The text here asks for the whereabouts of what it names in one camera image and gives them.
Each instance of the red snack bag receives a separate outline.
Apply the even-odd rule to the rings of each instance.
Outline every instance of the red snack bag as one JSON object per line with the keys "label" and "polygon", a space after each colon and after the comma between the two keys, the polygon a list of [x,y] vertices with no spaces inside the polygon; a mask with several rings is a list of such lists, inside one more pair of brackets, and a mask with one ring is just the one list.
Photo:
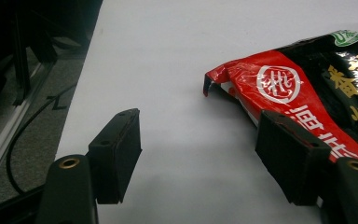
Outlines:
{"label": "red snack bag", "polygon": [[332,148],[330,161],[358,159],[358,32],[337,31],[224,63],[205,75],[254,123],[262,109],[284,114]]}

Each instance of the white surface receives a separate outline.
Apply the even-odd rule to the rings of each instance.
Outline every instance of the white surface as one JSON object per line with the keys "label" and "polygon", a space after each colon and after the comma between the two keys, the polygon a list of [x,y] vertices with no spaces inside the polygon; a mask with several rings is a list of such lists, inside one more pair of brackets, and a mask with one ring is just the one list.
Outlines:
{"label": "white surface", "polygon": [[100,223],[320,223],[286,201],[241,107],[202,85],[221,63],[341,29],[358,31],[358,1],[104,0],[57,159],[136,107],[144,151]]}

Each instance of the black metal frame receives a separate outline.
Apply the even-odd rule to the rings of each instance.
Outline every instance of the black metal frame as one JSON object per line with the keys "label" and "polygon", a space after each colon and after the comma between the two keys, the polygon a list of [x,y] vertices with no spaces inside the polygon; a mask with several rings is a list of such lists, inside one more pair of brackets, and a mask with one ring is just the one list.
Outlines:
{"label": "black metal frame", "polygon": [[[11,24],[13,61],[16,70],[17,96],[13,105],[21,105],[31,89],[30,72],[27,62],[26,48],[29,46],[39,62],[55,64],[58,56],[53,48],[50,33],[68,37],[75,41],[82,49],[88,49],[90,39],[87,36],[87,24],[85,22],[86,4],[80,0],[52,1],[48,2],[49,12],[44,8],[34,8],[30,1],[12,0],[14,2],[14,15]],[[66,4],[66,11],[54,8],[56,5]],[[96,2],[95,9],[101,3]],[[63,15],[72,13],[70,18],[75,22],[60,21]]]}
{"label": "black metal frame", "polygon": [[331,147],[283,114],[263,110],[256,152],[289,203],[323,199],[324,224],[358,224],[358,160],[329,160]]}
{"label": "black metal frame", "polygon": [[0,204],[1,223],[98,223],[96,202],[124,199],[141,154],[139,110],[116,114],[89,152],[50,165],[46,184]]}

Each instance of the white circular logo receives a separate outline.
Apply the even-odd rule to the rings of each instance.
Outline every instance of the white circular logo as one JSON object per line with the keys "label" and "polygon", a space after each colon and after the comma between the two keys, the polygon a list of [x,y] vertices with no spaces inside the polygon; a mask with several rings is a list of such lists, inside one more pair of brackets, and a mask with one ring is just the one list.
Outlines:
{"label": "white circular logo", "polygon": [[298,96],[300,78],[293,68],[264,65],[257,74],[257,88],[270,101],[287,104]]}

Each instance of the printed logo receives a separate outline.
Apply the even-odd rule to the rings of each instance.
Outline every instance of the printed logo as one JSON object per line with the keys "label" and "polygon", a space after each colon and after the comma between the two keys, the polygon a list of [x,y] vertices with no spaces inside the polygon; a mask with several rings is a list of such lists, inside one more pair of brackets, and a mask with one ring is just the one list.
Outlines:
{"label": "printed logo", "polygon": [[293,68],[264,65],[257,74],[257,88],[270,101],[287,104],[298,96],[300,78]]}
{"label": "printed logo", "polygon": [[347,47],[358,41],[358,32],[342,30],[331,34],[336,41],[334,42],[338,47]]}

